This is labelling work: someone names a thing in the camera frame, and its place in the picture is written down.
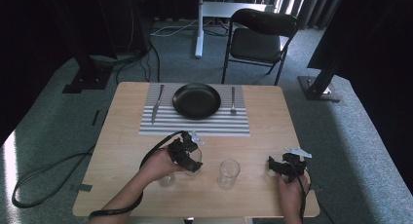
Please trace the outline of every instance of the placemat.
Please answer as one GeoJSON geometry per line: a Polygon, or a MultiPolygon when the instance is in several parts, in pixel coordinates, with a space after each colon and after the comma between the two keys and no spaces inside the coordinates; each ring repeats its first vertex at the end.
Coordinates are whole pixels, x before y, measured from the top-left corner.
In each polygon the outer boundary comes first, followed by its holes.
{"type": "Polygon", "coordinates": [[[198,135],[208,136],[250,136],[248,118],[241,86],[210,85],[221,96],[221,106],[212,116],[202,120],[189,120],[173,108],[175,92],[186,84],[151,83],[146,97],[145,108],[139,134],[169,135],[176,131],[196,131],[198,135]],[[158,100],[161,85],[165,85],[156,121],[152,125],[152,109],[158,100]],[[235,87],[235,106],[237,115],[231,115],[232,87],[235,87]]]}

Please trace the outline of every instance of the black plate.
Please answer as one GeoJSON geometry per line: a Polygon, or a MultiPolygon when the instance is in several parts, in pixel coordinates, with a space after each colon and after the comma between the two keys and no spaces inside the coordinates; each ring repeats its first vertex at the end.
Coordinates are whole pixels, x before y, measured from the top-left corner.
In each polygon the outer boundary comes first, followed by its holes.
{"type": "Polygon", "coordinates": [[[179,114],[198,120],[213,115],[219,109],[221,96],[209,85],[191,83],[176,91],[172,103],[179,114]]]}

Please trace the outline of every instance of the table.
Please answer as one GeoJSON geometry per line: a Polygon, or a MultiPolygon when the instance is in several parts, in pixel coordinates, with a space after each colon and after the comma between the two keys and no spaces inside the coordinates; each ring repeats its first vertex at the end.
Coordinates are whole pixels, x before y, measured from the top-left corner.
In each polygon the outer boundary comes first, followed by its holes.
{"type": "MultiPolygon", "coordinates": [[[[148,83],[121,83],[115,93],[73,212],[88,216],[102,208],[135,175],[144,155],[166,135],[138,134],[148,83]]],[[[202,136],[203,163],[196,176],[175,174],[169,187],[151,183],[132,216],[152,217],[280,217],[276,179],[267,170],[268,156],[284,147],[298,147],[298,139],[282,94],[276,86],[242,86],[250,137],[202,136]],[[217,184],[220,163],[232,158],[241,172],[231,190],[217,184]]],[[[319,214],[314,191],[307,198],[305,216],[319,214]]]]}
{"type": "Polygon", "coordinates": [[[199,58],[203,55],[204,45],[204,30],[203,19],[204,17],[219,17],[230,18],[231,15],[242,8],[250,8],[258,11],[274,12],[277,5],[264,5],[264,4],[252,4],[252,3],[231,3],[231,2],[204,2],[199,1],[199,20],[198,20],[198,36],[197,46],[195,49],[195,57],[199,58]]]}

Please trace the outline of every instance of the silverware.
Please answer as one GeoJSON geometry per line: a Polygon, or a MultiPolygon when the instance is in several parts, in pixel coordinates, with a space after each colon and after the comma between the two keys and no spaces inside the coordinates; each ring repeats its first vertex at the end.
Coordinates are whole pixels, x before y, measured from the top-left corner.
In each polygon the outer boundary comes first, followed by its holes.
{"type": "Polygon", "coordinates": [[[231,115],[237,115],[237,109],[235,108],[235,87],[232,88],[231,115]]]}
{"type": "Polygon", "coordinates": [[[162,95],[164,94],[164,85],[161,85],[161,90],[159,91],[158,101],[156,102],[154,108],[152,109],[152,124],[155,123],[156,114],[158,113],[159,106],[161,105],[162,95]]]}

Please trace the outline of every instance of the person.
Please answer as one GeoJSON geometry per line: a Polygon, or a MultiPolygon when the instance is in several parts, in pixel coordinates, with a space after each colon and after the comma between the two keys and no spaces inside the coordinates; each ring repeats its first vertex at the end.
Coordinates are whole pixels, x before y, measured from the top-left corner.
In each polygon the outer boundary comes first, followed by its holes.
{"type": "MultiPolygon", "coordinates": [[[[175,171],[183,171],[184,168],[175,164],[166,149],[160,149],[146,161],[137,174],[125,185],[125,187],[110,200],[102,210],[117,209],[133,204],[145,187],[155,180],[159,180],[175,171]]],[[[301,176],[304,187],[308,187],[307,178],[301,176]]],[[[301,223],[299,210],[301,205],[301,187],[298,180],[285,183],[279,174],[276,174],[280,190],[280,202],[282,214],[286,224],[301,223]]],[[[128,223],[131,213],[120,215],[96,216],[90,219],[90,224],[128,223]]]]}

